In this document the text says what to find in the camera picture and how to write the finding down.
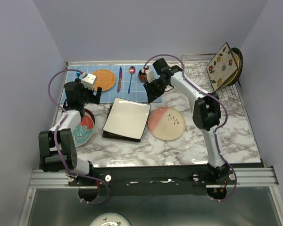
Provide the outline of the red rimmed round plate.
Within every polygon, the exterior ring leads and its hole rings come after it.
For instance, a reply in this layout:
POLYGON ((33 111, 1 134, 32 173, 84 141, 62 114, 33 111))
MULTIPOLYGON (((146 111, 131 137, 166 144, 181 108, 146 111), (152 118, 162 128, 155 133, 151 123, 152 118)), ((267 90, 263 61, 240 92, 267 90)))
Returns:
POLYGON ((89 117, 90 119, 92 119, 93 124, 95 125, 95 117, 94 117, 93 113, 90 110, 85 109, 85 114, 84 115, 86 117, 89 117))

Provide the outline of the beige floral round plate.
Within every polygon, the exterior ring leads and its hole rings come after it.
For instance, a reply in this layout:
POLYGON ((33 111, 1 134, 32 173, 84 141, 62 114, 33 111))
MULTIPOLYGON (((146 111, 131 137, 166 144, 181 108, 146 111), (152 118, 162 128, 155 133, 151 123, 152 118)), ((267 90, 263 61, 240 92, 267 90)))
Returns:
POLYGON ((163 141, 173 141, 183 135, 186 124, 184 116, 178 110, 160 107, 150 114, 148 128, 154 137, 163 141))

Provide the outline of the white red rimmed plate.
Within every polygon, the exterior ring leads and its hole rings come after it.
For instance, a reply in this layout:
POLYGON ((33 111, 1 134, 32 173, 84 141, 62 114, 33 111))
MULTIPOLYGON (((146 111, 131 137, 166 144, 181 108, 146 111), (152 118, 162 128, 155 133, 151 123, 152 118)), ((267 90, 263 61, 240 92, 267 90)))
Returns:
POLYGON ((75 147, 85 144, 92 136, 94 124, 92 119, 84 116, 81 123, 79 123, 72 132, 75 147))

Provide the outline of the cream square dark-rimmed plate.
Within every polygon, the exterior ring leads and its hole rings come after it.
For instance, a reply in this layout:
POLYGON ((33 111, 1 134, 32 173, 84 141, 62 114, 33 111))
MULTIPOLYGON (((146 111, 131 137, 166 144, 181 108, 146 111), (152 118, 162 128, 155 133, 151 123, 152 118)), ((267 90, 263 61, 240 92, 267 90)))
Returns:
POLYGON ((207 65, 208 78, 212 89, 217 91, 225 86, 227 80, 236 72, 237 68, 233 52, 226 42, 207 65))

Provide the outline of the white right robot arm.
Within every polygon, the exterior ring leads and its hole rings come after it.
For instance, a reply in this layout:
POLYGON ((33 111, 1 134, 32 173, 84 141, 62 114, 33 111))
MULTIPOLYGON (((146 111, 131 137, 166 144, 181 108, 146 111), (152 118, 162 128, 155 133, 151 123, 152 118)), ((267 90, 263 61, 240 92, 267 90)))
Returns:
POLYGON ((168 86, 181 91, 189 100, 193 113, 192 119, 201 130, 208 153, 208 180, 217 185, 232 176, 237 181, 236 172, 221 153, 221 144, 218 129, 224 126, 220 123, 221 110, 226 107, 219 100, 216 93, 209 93, 191 81, 184 72, 184 65, 169 66, 163 55, 158 56, 150 70, 147 65, 139 71, 147 77, 144 88, 147 93, 148 103, 152 103, 162 96, 168 86))

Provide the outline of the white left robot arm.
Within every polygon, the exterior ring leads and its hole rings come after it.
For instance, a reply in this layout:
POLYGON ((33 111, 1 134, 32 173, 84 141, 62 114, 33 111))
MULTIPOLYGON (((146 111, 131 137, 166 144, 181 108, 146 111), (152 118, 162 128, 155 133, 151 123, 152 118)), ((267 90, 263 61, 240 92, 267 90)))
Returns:
POLYGON ((96 79, 85 81, 75 79, 64 85, 66 99, 62 106, 62 116, 55 126, 39 133, 40 168, 44 172, 66 170, 79 174, 79 181, 90 186, 95 181, 91 163, 77 156, 72 132, 85 115, 86 104, 99 104, 101 88, 94 94, 96 79))

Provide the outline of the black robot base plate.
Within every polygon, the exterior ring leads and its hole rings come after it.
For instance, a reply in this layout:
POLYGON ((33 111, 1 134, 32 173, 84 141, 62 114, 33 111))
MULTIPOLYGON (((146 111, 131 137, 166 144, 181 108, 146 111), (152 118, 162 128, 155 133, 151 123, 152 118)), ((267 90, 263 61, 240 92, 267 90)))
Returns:
POLYGON ((208 189, 224 188, 235 184, 230 168, 213 169, 204 165, 151 166, 151 167, 100 167, 92 169, 93 179, 77 177, 69 182, 70 187, 99 189, 100 195, 110 196, 155 196, 155 195, 206 195, 208 189))

